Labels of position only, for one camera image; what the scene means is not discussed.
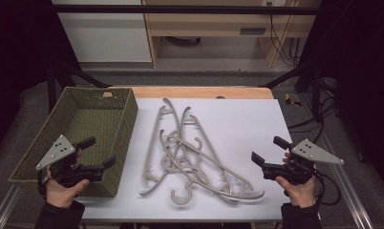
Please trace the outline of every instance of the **desk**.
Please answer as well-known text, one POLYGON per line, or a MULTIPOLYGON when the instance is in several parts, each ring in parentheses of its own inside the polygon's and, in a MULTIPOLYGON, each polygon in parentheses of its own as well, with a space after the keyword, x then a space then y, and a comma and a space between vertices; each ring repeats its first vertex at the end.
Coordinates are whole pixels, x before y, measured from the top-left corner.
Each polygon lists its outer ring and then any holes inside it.
MULTIPOLYGON (((115 198, 78 198, 86 205, 84 221, 281 220, 280 206, 283 202, 287 202, 288 198, 276 182, 264 180, 261 169, 250 161, 251 151, 256 151, 269 163, 282 163, 284 150, 274 145, 272 139, 275 135, 279 135, 290 140, 278 101, 271 99, 272 94, 269 89, 135 87, 134 92, 138 100, 139 113, 117 196, 115 198), (249 99, 241 99, 242 94, 246 94, 249 99), (182 190, 184 190, 185 177, 182 174, 168 174, 153 193, 144 197, 139 194, 144 188, 141 180, 142 169, 157 111, 164 104, 162 98, 169 97, 168 95, 172 96, 170 100, 178 115, 182 114, 184 106, 188 105, 192 108, 190 113, 195 115, 203 125, 222 164, 249 180, 255 193, 266 191, 262 198, 239 200, 238 204, 230 204, 204 188, 193 185, 191 201, 186 205, 176 205, 171 200, 170 193, 174 189, 178 197, 184 197, 185 193, 182 190), (219 95, 235 99, 210 99, 219 95)), ((163 126, 165 132, 173 130, 172 127, 167 128, 167 124, 163 126)), ((189 134, 188 130, 186 133, 188 135, 184 135, 184 139, 191 142, 190 138, 195 135, 189 134)), ((211 174, 208 174, 212 184, 221 180, 219 177, 212 179, 211 174)))

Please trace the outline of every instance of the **basket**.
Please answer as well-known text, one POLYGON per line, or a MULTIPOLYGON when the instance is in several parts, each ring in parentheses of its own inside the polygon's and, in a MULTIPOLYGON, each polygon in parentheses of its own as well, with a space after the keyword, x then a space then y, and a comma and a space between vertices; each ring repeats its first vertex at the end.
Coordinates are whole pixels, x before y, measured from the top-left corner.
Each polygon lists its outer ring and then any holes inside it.
POLYGON ((35 167, 60 135, 66 136, 71 143, 95 136, 96 144, 82 152, 78 162, 99 165, 111 156, 116 156, 117 162, 105 171, 102 181, 90 183, 79 195, 114 197, 138 109, 130 88, 65 88, 46 123, 11 174, 9 182, 37 193, 35 167))

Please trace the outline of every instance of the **cabinet door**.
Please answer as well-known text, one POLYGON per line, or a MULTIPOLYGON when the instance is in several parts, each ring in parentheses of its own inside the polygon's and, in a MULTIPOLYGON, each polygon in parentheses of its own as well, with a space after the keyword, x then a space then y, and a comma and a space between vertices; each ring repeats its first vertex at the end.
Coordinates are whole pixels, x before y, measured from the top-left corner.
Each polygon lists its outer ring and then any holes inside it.
MULTIPOLYGON (((140 5, 137 0, 53 0, 54 4, 140 5)), ((151 62, 143 14, 59 13, 79 62, 151 62)))

